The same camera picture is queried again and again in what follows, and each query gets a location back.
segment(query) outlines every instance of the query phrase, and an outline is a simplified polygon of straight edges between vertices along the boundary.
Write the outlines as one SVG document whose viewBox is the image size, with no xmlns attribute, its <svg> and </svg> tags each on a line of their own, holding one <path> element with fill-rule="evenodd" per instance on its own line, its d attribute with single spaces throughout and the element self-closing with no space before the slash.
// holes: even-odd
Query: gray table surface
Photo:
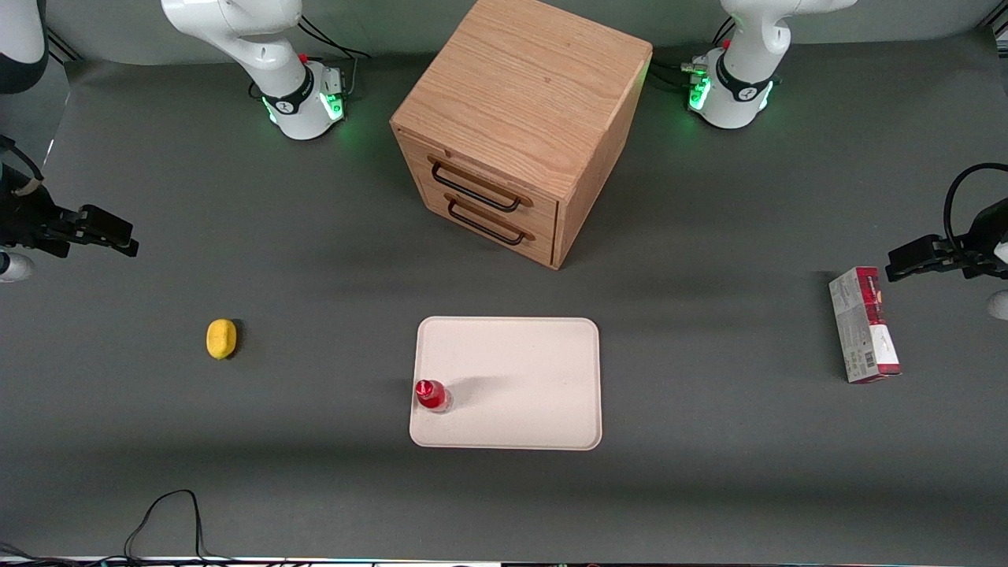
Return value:
<svg viewBox="0 0 1008 567">
<path fill-rule="evenodd" d="M 0 289 L 0 539 L 115 553 L 190 487 L 231 555 L 1008 563 L 998 281 L 886 286 L 905 373 L 862 386 L 826 292 L 1008 158 L 988 34 L 795 46 L 743 131 L 648 87 L 558 272 L 423 208 L 387 120 L 428 61 L 361 64 L 348 120 L 309 142 L 236 65 L 75 71 L 48 186 L 135 223 L 140 255 L 34 253 Z M 964 188 L 964 229 L 998 175 Z M 431 315 L 595 320 L 601 445 L 414 446 Z M 219 317 L 247 326 L 228 362 L 204 349 Z M 138 551 L 191 553 L 187 502 L 164 505 Z"/>
</svg>

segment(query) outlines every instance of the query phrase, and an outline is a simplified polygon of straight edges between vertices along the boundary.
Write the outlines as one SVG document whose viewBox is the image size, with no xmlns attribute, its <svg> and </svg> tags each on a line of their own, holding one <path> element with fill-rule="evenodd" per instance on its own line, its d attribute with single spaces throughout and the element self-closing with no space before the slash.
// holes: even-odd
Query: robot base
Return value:
<svg viewBox="0 0 1008 567">
<path fill-rule="evenodd" d="M 329 128 L 343 120 L 343 78 L 339 69 L 330 69 L 318 62 L 308 62 L 305 67 L 314 76 L 312 93 L 294 114 L 274 112 L 263 99 L 269 119 L 288 138 L 309 140 L 325 134 Z"/>
<path fill-rule="evenodd" d="M 694 67 L 698 69 L 713 70 L 718 64 L 718 60 L 725 53 L 725 49 L 717 47 L 704 55 L 694 58 Z M 689 101 L 686 107 L 700 114 L 712 125 L 726 130 L 734 130 L 747 126 L 756 118 L 759 111 L 766 108 L 767 97 L 773 90 L 773 83 L 763 91 L 757 93 L 750 101 L 739 102 L 727 87 L 725 87 L 717 77 L 712 77 L 709 72 L 700 76 L 700 82 L 696 83 L 689 91 Z"/>
</svg>

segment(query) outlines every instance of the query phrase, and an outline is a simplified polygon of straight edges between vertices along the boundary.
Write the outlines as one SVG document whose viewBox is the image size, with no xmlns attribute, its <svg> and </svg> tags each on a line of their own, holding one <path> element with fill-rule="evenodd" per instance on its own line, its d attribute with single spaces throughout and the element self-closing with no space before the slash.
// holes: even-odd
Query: green led light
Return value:
<svg viewBox="0 0 1008 567">
<path fill-rule="evenodd" d="M 276 116 L 273 116 L 273 109 L 269 107 L 269 103 L 266 102 L 266 97 L 262 97 L 262 105 L 266 107 L 266 112 L 269 113 L 269 121 L 276 124 Z"/>
<path fill-rule="evenodd" d="M 689 106 L 694 110 L 700 110 L 704 108 L 704 103 L 707 102 L 707 94 L 711 92 L 711 79 L 705 77 L 700 83 L 698 83 L 692 88 L 692 92 L 689 93 Z"/>
<path fill-rule="evenodd" d="M 339 95 L 327 95 L 326 93 L 319 93 L 319 100 L 322 101 L 323 106 L 326 108 L 326 112 L 333 121 L 343 118 L 343 97 Z"/>
<path fill-rule="evenodd" d="M 770 91 L 772 90 L 773 90 L 773 81 L 770 81 L 770 84 L 766 86 L 766 94 L 763 95 L 763 102 L 759 103 L 760 110 L 766 108 L 766 103 L 768 100 L 770 100 Z"/>
</svg>

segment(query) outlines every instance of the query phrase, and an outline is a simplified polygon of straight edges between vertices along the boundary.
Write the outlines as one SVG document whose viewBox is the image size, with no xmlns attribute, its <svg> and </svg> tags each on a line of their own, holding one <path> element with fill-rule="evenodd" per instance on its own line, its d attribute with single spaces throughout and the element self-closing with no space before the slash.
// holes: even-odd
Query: red bottle cap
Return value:
<svg viewBox="0 0 1008 567">
<path fill-rule="evenodd" d="M 439 408 L 448 401 L 445 384 L 437 380 L 420 380 L 416 382 L 416 400 L 424 408 Z"/>
</svg>

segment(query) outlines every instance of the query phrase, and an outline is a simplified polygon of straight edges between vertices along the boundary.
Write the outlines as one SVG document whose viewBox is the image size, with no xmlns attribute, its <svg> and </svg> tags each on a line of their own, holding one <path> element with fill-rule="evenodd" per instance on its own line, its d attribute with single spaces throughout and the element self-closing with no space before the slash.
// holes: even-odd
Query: red bottle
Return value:
<svg viewBox="0 0 1008 567">
<path fill-rule="evenodd" d="M 435 414 L 444 414 L 452 408 L 452 392 L 437 380 L 416 382 L 416 401 Z"/>
</svg>

